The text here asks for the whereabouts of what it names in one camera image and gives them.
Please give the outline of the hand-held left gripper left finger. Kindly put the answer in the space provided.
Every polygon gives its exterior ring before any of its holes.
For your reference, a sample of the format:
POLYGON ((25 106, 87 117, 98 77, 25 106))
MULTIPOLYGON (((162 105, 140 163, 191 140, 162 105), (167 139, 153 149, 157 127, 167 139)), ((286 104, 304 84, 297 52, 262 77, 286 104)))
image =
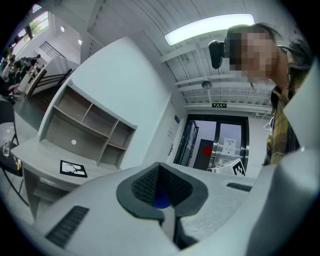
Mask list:
POLYGON ((131 215, 144 220, 163 222, 165 215, 154 207, 160 163, 139 170, 124 179, 116 188, 119 204, 131 215))

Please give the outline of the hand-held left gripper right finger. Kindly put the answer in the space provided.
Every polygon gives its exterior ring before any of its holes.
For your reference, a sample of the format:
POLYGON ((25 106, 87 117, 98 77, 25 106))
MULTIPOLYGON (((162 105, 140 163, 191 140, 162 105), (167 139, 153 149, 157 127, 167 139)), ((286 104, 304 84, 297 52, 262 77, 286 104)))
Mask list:
POLYGON ((159 186, 175 209, 176 217, 195 215, 209 196, 202 181, 166 163, 159 165, 159 186))

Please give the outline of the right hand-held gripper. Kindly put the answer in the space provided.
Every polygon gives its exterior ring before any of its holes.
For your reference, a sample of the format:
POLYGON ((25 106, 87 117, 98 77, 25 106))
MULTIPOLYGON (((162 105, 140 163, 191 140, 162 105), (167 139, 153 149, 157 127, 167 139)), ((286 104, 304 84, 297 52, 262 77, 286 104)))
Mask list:
POLYGON ((240 158, 228 161, 216 167, 208 168, 208 172, 233 176, 246 176, 246 170, 240 158))

